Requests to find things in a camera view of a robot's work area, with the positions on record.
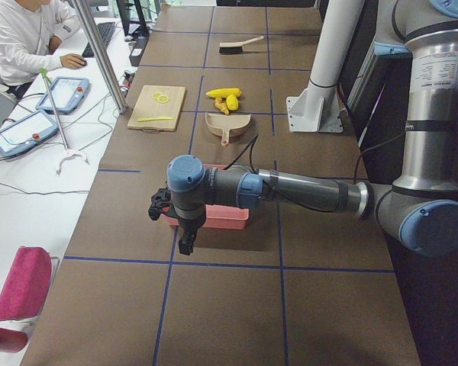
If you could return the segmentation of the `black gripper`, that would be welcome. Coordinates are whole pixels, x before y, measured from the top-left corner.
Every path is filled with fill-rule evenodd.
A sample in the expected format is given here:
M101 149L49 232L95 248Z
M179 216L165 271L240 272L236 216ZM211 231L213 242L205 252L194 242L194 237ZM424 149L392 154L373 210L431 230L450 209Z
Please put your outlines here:
M195 210L194 214L189 214L189 217L180 216L172 203L170 190L159 188L151 197L148 217L156 221L161 215L174 219L185 230L178 242L179 253L191 255L195 243L195 230L201 228L206 221L205 206L202 206L200 210Z

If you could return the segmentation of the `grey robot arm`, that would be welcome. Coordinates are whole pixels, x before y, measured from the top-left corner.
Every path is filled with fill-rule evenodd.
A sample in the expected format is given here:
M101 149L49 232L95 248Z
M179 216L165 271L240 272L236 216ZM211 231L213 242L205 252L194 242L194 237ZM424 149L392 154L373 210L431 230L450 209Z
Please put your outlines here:
M148 214L152 220L166 215L178 221L182 254L192 253L207 206L254 208L261 201L372 217L404 247L426 256L458 248L458 184L451 168L458 121L458 1L381 1L374 44L378 56L412 56L401 175L390 185L348 184L245 165L208 168L195 156L177 156Z

